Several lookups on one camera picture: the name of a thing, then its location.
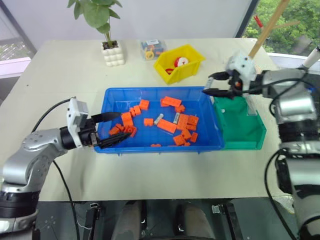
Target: trees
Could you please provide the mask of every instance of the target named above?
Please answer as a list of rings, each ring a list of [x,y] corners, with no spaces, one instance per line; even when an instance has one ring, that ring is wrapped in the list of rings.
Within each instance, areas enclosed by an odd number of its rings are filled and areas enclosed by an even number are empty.
[[[266,26],[279,0],[261,0],[256,14]],[[272,30],[263,47],[267,52],[307,56],[320,44],[320,0],[291,0],[277,25],[299,20],[300,24]],[[261,29],[252,17],[245,38],[258,38]]]

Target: white table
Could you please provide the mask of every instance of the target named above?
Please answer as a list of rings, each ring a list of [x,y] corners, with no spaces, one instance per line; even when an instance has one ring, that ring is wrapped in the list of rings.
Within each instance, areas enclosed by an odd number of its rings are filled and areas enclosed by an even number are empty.
[[[204,86],[208,75],[223,71],[236,51],[248,54],[254,39],[172,39],[169,49],[191,44],[206,60],[198,74],[172,86]],[[105,90],[111,87],[161,87],[165,82],[144,61],[136,40],[123,42],[126,64],[109,68],[100,53],[99,40],[50,41],[42,46],[0,107],[0,163],[13,154],[39,117],[55,103],[77,96],[87,102],[91,115],[101,112]],[[263,70],[276,66],[263,49],[255,57]],[[227,89],[226,82],[214,87]],[[74,149],[57,158],[75,201],[133,199],[198,199],[266,196],[264,168],[278,149],[278,129],[268,112],[269,99],[255,96],[267,128],[262,150],[206,153],[97,154]],[[66,108],[48,115],[39,129],[66,125]],[[270,168],[273,195],[284,195]],[[67,201],[68,196],[54,166],[49,170],[41,201]]]

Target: green bin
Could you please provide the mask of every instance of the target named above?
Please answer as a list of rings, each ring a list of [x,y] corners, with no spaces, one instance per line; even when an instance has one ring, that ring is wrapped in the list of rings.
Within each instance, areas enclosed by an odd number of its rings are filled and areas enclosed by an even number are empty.
[[[260,150],[267,129],[259,114],[247,114],[248,104],[244,97],[215,97],[214,110],[224,139],[224,150]]]

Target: white flower pot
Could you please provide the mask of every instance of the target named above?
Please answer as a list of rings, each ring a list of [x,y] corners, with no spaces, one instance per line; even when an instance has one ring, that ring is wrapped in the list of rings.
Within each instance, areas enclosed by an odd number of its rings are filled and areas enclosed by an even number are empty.
[[[105,64],[108,67],[115,67],[125,64],[124,51],[117,41],[118,47],[112,49],[104,49],[103,44],[101,43],[101,52],[105,60]]]

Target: robotic arm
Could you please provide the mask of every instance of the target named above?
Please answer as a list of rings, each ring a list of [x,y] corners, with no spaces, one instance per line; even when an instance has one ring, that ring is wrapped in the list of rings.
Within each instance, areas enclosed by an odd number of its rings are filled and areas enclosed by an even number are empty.
[[[235,96],[262,94],[273,99],[271,105],[274,106],[273,115],[281,139],[279,155],[285,157],[275,161],[277,181],[284,193],[293,196],[301,239],[320,239],[318,117],[311,93],[303,80],[306,69],[320,58],[320,51],[315,49],[311,56],[313,60],[307,59],[300,69],[263,71],[257,75],[253,61],[237,54],[229,60],[225,72],[209,76],[215,80],[229,80],[230,90],[203,90],[213,97],[233,99]]]
[[[51,163],[74,148],[107,148],[128,138],[130,133],[122,132],[100,140],[96,131],[96,123],[108,122],[120,115],[119,112],[106,112],[87,119],[86,103],[71,98],[67,126],[35,131],[23,140],[20,149],[3,166],[1,239],[6,239],[8,233],[8,239],[35,239],[39,236],[35,230],[36,207]]]

